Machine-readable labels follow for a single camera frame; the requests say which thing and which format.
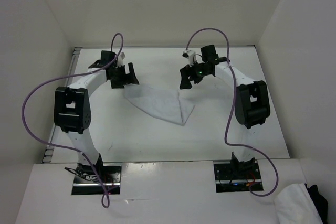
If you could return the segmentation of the white skirt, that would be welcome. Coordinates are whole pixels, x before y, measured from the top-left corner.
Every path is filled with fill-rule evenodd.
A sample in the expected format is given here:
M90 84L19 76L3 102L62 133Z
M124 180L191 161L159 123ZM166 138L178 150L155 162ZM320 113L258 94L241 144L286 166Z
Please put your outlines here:
M147 84L126 86L124 97L151 117L181 126L185 125L195 108L177 90L164 90Z

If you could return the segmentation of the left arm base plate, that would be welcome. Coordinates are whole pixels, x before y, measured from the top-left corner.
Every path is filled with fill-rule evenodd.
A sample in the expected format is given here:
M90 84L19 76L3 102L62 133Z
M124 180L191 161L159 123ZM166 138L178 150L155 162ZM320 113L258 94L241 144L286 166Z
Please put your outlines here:
M65 167L74 175L72 195L103 195L104 191L91 166L78 164L76 168ZM96 168L109 195L119 195L121 186L122 164L105 163Z

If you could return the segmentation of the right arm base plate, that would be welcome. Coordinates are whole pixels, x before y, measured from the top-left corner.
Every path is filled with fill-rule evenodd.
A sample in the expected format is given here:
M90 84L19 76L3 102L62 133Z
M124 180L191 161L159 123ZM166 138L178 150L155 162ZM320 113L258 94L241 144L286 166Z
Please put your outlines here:
M264 190L257 162L242 172L235 172L230 161L214 162L213 169L217 193L245 192L250 186L252 191Z

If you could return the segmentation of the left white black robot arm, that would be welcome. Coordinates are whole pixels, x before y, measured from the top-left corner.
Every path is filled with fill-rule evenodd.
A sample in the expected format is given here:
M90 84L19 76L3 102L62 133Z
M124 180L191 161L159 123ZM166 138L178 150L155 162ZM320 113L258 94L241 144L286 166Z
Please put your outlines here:
M100 59L89 66L84 76L55 91L54 123L79 150L78 167L66 170L86 181L98 182L106 173L101 154L95 148L89 131L92 121L90 96L107 81L110 81L113 89L139 84L133 63L128 63L127 73L124 58L124 53L117 55L103 50Z

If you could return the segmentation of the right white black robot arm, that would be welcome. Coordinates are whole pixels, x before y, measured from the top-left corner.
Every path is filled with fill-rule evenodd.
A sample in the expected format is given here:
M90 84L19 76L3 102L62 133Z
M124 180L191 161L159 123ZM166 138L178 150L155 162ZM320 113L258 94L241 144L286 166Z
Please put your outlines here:
M214 45L201 48L201 62L196 60L196 52L190 49L183 51L182 56L188 64L180 69L180 89L191 89L207 76L214 76L224 81L233 90L233 104L224 132L224 142L234 148L230 160L230 179L246 178L252 172L255 163L252 140L270 116L270 103L267 84L263 80L256 81L230 62L228 56L220 57ZM231 143L228 132L232 120L235 119L246 131L245 139L240 143Z

